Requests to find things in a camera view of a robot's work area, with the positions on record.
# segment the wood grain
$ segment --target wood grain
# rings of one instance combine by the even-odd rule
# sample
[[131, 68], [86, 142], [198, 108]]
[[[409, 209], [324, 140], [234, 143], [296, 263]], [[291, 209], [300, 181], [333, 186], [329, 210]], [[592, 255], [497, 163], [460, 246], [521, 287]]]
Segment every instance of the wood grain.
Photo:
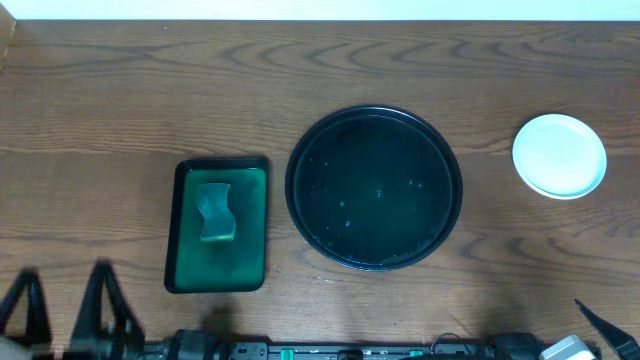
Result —
[[[96, 257], [113, 259], [152, 339], [181, 327], [380, 342], [517, 330], [604, 346], [574, 298], [640, 335], [639, 59], [637, 23], [21, 22], [0, 77], [0, 288], [39, 266], [60, 345]], [[370, 103], [432, 123], [465, 186], [450, 238], [388, 273], [319, 255], [284, 200], [302, 134]], [[605, 143], [589, 196], [546, 199], [518, 178], [513, 137], [544, 112]], [[272, 166], [265, 285], [170, 295], [175, 166], [252, 154]]]

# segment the black round plate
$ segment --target black round plate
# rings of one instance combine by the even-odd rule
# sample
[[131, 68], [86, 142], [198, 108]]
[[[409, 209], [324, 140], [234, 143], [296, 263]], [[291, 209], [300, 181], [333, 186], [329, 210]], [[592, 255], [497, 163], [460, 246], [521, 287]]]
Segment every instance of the black round plate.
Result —
[[422, 119], [382, 106], [339, 111], [293, 150], [289, 212], [320, 253], [370, 271], [431, 254], [460, 213], [462, 177], [449, 145]]

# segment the white saucer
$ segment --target white saucer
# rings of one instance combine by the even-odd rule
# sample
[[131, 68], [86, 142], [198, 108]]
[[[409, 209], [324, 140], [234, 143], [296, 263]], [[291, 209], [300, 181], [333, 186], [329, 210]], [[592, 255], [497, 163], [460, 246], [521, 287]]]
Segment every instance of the white saucer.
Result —
[[529, 121], [513, 142], [518, 175], [533, 190], [569, 200], [595, 189], [607, 170], [598, 135], [567, 115], [547, 114]]

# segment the green sponge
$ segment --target green sponge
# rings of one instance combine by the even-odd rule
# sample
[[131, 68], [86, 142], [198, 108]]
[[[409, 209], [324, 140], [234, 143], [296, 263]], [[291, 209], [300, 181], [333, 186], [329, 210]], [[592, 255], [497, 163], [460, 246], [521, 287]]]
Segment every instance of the green sponge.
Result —
[[232, 241], [236, 219], [227, 205], [229, 184], [209, 183], [196, 187], [196, 206], [204, 218], [201, 241]]

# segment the cable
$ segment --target cable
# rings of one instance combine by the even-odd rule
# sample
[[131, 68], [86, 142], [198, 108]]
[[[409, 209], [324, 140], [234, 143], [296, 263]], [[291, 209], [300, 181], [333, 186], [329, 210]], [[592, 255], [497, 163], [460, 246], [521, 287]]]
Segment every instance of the cable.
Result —
[[[436, 340], [433, 342], [433, 344], [431, 344], [431, 353], [432, 354], [436, 353], [436, 345], [438, 345], [438, 342], [440, 342], [440, 340], [442, 340], [442, 338], [445, 337], [445, 336], [455, 336], [458, 339], [462, 340], [462, 338], [460, 336], [458, 336], [457, 334], [454, 334], [454, 333], [441, 334], [440, 336], [438, 336], [436, 338]], [[462, 346], [464, 346], [464, 349], [467, 351], [468, 355], [474, 355], [474, 353], [471, 351], [471, 349], [469, 349], [469, 347], [466, 344], [462, 344]]]

